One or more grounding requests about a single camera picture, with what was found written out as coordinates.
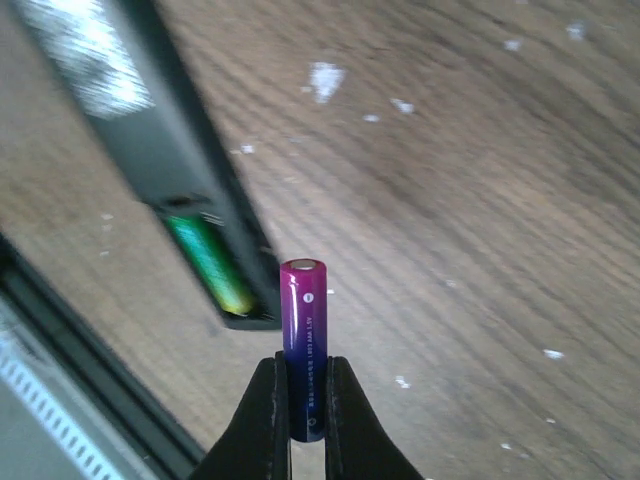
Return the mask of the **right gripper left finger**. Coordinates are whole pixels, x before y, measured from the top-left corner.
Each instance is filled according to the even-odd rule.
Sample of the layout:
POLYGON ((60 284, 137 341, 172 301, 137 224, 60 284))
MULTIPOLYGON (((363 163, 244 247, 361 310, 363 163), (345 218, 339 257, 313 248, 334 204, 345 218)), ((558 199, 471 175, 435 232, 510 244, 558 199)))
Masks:
POLYGON ((292 477, 288 380, 281 352, 262 359, 192 480, 286 480, 292 477))

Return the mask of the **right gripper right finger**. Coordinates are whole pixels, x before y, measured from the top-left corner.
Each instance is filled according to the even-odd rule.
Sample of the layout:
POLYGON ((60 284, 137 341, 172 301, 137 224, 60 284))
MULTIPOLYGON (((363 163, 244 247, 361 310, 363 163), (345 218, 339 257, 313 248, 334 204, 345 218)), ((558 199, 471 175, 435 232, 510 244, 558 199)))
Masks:
POLYGON ((325 475, 328 479, 420 479, 382 427, 349 361, 330 357, 326 376, 325 475))

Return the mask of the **green AA battery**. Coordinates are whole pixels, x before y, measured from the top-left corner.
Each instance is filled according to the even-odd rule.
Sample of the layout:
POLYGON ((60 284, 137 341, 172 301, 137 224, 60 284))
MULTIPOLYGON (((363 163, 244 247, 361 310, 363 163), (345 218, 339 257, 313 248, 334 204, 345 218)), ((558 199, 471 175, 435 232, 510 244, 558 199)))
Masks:
POLYGON ((166 224, 220 307, 232 315, 249 315, 255 296, 214 226, 198 215, 168 216, 166 224))

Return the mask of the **purple pink AA battery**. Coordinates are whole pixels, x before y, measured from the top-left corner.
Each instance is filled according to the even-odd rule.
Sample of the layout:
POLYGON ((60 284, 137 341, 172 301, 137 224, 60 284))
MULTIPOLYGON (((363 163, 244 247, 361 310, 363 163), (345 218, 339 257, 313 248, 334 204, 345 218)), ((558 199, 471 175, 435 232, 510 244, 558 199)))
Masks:
POLYGON ((280 265, 283 356, 287 369, 291 438, 324 437, 328 362, 327 269, 316 259, 280 265))

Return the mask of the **black remote control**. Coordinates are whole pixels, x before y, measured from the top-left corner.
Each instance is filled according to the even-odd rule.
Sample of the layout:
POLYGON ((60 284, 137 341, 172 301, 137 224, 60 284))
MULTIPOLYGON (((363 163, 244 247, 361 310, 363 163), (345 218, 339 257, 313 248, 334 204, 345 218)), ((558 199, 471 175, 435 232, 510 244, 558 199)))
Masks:
POLYGON ((155 1, 15 1, 109 159, 164 230, 224 324, 281 326, 278 259, 155 1), (166 224, 198 215, 251 289, 247 316, 224 311, 166 224))

